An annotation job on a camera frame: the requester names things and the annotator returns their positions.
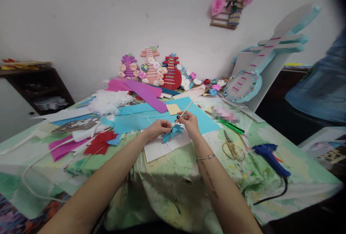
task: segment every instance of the gold scissors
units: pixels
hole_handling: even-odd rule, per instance
[[[226,154],[226,156],[228,156],[231,159],[237,159],[238,161],[243,161],[245,159],[245,152],[229,138],[229,136],[227,135],[226,131],[224,131],[224,133],[225,133],[225,137],[226,137],[226,143],[223,143],[223,145],[222,145],[223,152]],[[227,154],[226,151],[224,150],[223,147],[225,145],[228,146],[228,149],[230,150],[232,156]],[[239,158],[238,157],[238,154],[237,154],[237,151],[236,151],[235,147],[237,147],[243,153],[243,158]]]

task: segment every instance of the red guitar craft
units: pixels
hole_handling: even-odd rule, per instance
[[[162,87],[170,90],[176,90],[181,85],[181,74],[178,69],[175,68],[174,65],[179,64],[179,61],[176,61],[179,59],[179,57],[172,56],[170,54],[168,57],[166,57],[166,60],[163,62],[165,64],[168,64],[167,71],[168,73],[163,76],[164,85]]]

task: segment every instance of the bracelet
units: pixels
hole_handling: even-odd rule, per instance
[[[215,156],[215,154],[214,154],[214,155],[211,155],[211,156],[207,156],[206,158],[196,158],[196,161],[199,160],[199,159],[210,159],[210,158],[212,158],[213,156]]]

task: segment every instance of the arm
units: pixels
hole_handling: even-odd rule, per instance
[[[186,111],[178,121],[185,125],[199,158],[213,155],[199,132],[197,117]],[[216,157],[197,160],[209,199],[224,233],[262,233],[244,197]]]
[[[85,182],[39,234],[90,233],[98,217],[123,184],[145,144],[164,132],[170,132],[171,127],[169,121],[157,120],[136,136]]]

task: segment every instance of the glue gun cord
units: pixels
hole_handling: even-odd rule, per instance
[[[284,179],[284,182],[285,182],[285,189],[284,189],[284,191],[281,194],[279,194],[277,196],[272,196],[272,197],[265,198],[263,200],[260,200],[260,201],[258,201],[256,203],[254,203],[253,205],[257,205],[257,204],[260,204],[260,203],[265,202],[267,200],[271,200],[271,199],[274,199],[274,198],[277,198],[277,197],[280,197],[280,196],[284,195],[287,192],[287,189],[288,189],[288,180],[287,180],[286,177],[283,177],[283,179]]]

